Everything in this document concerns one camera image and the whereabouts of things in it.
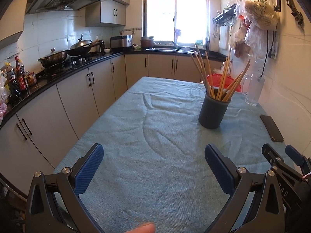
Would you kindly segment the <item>person's fingertip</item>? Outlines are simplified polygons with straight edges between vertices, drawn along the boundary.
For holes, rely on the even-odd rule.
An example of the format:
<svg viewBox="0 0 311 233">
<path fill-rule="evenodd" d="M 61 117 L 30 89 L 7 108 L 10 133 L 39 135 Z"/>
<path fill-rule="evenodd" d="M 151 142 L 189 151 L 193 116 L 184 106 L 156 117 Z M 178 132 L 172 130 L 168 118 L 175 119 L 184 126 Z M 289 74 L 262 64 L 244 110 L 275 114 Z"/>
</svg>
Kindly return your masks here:
<svg viewBox="0 0 311 233">
<path fill-rule="evenodd" d="M 154 223 L 148 222 L 136 227 L 135 229 L 126 231 L 125 233 L 155 233 L 156 227 Z"/>
</svg>

